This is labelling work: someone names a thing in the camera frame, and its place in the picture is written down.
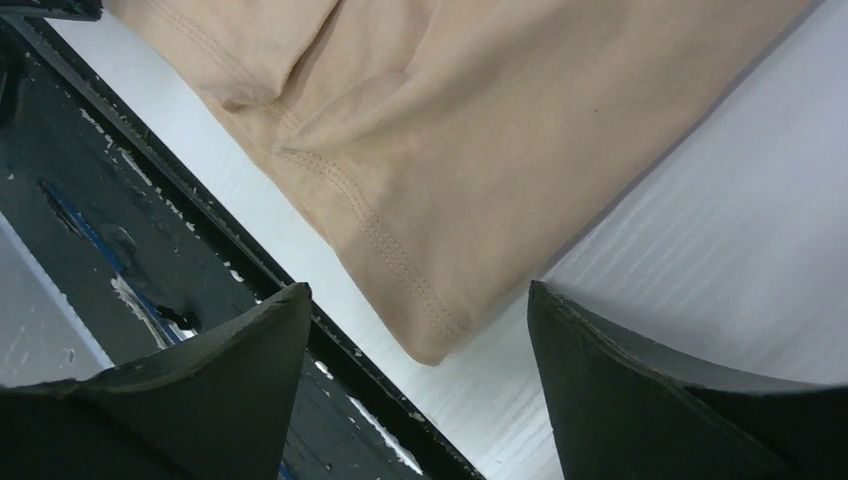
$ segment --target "black metal frame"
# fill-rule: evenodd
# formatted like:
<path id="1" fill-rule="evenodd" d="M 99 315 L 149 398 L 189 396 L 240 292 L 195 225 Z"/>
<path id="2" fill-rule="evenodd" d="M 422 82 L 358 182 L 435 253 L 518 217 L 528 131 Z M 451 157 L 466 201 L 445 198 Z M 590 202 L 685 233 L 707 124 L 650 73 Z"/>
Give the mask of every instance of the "black metal frame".
<path id="1" fill-rule="evenodd" d="M 174 232 L 174 235 L 185 236 L 186 242 L 201 242 L 204 245 L 203 248 L 211 249 L 216 255 L 226 258 L 231 268 L 237 270 L 244 278 L 243 283 L 232 278 L 227 278 L 227 282 L 221 280 L 220 288 L 232 289 L 232 291 L 246 289 L 254 298 L 263 299 L 278 291 L 281 285 L 293 283 L 293 279 L 285 270 L 277 265 L 179 159 L 45 21 L 12 17 L 5 21 L 0 20 L 0 33 L 8 36 L 11 30 L 20 37 L 20 42 L 27 44 L 26 47 L 33 55 L 36 55 L 54 72 L 56 82 L 67 89 L 75 101 L 85 102 L 91 108 L 92 116 L 95 116 L 102 127 L 112 135 L 116 144 L 122 144 L 134 152 L 137 167 L 152 183 L 161 188 L 163 194 L 182 211 L 186 220 L 190 220 L 195 225 L 198 232 L 196 239 L 194 235 L 188 235 L 187 232 Z M 53 108 L 50 105 L 26 105 L 25 107 Z M 44 115 L 52 114 L 53 112 L 44 112 Z M 76 158 L 73 161 L 79 162 L 77 166 L 83 168 L 88 165 L 87 162 L 94 164 L 104 160 Z M 129 171 L 128 167 L 119 165 L 115 168 L 123 169 L 125 174 L 136 177 L 136 184 L 127 184 L 126 188 L 143 190 L 149 187 L 149 185 L 146 187 L 138 183 L 140 179 L 135 172 Z M 77 192 L 77 194 L 78 202 L 105 201 L 97 198 L 94 191 Z M 87 200 L 80 200 L 89 194 L 90 197 Z M 184 271 L 164 273 L 191 274 Z M 220 323 L 218 319 L 210 322 L 202 317 L 199 321 L 200 330 Z M 334 378 L 330 379 L 321 373 L 316 368 L 315 361 L 326 364 Z M 425 419 L 412 402 L 315 305 L 307 360 L 304 363 L 298 392 L 299 401 L 295 405 L 292 430 L 290 430 L 285 455 L 287 464 L 290 464 L 295 475 L 301 473 L 303 475 L 301 478 L 377 478 L 380 475 L 384 480 L 407 478 L 407 476 L 420 478 L 405 467 L 398 467 L 394 452 L 386 447 L 379 435 L 374 432 L 365 435 L 361 431 L 356 432 L 351 429 L 349 417 L 363 419 L 344 398 L 346 395 L 358 399 L 370 412 L 373 412 L 377 420 L 416 457 L 426 477 L 482 478 L 439 430 Z M 298 430 L 295 435 L 298 438 L 293 438 L 291 433 L 293 430 Z M 353 443 L 339 445 L 342 440 Z M 367 452 L 368 455 L 356 453 L 358 450 L 355 444 L 363 441 L 372 443 L 367 448 L 359 447 L 359 450 Z M 381 462 L 376 461 L 373 465 L 358 465 L 356 468 L 359 470 L 356 471 L 361 476 L 359 474 L 351 476 L 350 470 L 345 473 L 346 470 L 340 468 L 339 462 L 349 463 L 361 459 L 367 463 L 369 458 L 373 460 L 379 457 L 374 453 L 378 451 L 382 452 L 380 454 L 383 457 L 382 465 L 378 465 Z"/>

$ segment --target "garment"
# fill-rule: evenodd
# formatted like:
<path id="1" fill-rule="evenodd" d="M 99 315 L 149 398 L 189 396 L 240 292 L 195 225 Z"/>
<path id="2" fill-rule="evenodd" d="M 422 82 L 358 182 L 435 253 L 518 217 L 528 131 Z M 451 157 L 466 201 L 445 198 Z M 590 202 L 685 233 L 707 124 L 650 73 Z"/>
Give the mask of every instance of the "garment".
<path id="1" fill-rule="evenodd" d="M 436 365 L 810 0 L 105 3 Z"/>

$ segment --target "table surface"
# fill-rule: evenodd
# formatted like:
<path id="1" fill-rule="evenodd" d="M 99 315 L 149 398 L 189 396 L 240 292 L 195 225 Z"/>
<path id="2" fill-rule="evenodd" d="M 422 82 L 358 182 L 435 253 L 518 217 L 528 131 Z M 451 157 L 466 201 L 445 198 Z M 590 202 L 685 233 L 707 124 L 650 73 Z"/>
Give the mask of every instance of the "table surface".
<path id="1" fill-rule="evenodd" d="M 52 24 L 487 478 L 562 478 L 526 286 L 440 367 L 414 363 L 329 246 L 151 48 L 108 15 Z M 848 379 L 845 45 L 848 3 L 825 1 L 589 235 L 534 276 L 718 363 Z"/>

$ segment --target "scratched black surface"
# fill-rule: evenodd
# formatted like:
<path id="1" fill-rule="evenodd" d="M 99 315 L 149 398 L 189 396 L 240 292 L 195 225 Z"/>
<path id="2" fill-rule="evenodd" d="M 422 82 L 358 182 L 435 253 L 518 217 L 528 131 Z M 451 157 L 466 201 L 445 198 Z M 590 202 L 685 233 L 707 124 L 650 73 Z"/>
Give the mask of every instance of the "scratched black surface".
<path id="1" fill-rule="evenodd" d="M 4 61 L 9 68 L 4 70 L 8 83 L 0 88 L 0 210 L 116 363 L 153 352 L 155 342 L 118 298 L 110 283 L 112 266 L 57 215 L 39 188 L 45 181 L 116 252 L 129 283 L 157 304 L 193 313 L 200 330 L 234 318 L 271 293 L 267 277 L 257 275 L 263 271 L 261 261 L 232 245 L 223 248 L 220 239 L 210 240 L 221 237 L 226 227 L 204 215 L 197 199 L 186 198 L 166 173 L 151 168 L 145 158 L 149 152 L 138 148 L 137 139 L 130 141 L 126 130 L 110 123 L 0 20 L 0 66 Z M 138 135 L 148 139 L 147 132 Z M 237 281 L 230 268 L 246 281 Z M 410 420 L 408 401 L 375 369 L 366 372 L 350 362 L 337 345 L 342 334 L 327 334 L 334 326 L 323 322 L 310 338 L 285 451 L 295 478 L 482 478 L 429 422 Z M 339 368 L 335 379 L 316 368 L 313 348 Z M 427 476 L 398 460 L 348 392 L 387 424 Z M 402 402 L 407 406 L 400 408 Z"/>

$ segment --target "gray floor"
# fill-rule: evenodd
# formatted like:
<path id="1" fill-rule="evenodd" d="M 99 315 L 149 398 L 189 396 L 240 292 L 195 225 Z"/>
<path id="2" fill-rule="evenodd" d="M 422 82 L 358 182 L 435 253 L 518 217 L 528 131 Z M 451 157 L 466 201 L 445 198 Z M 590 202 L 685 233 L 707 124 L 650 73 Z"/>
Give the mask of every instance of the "gray floor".
<path id="1" fill-rule="evenodd" d="M 0 384 L 86 379 L 112 366 L 0 214 Z"/>

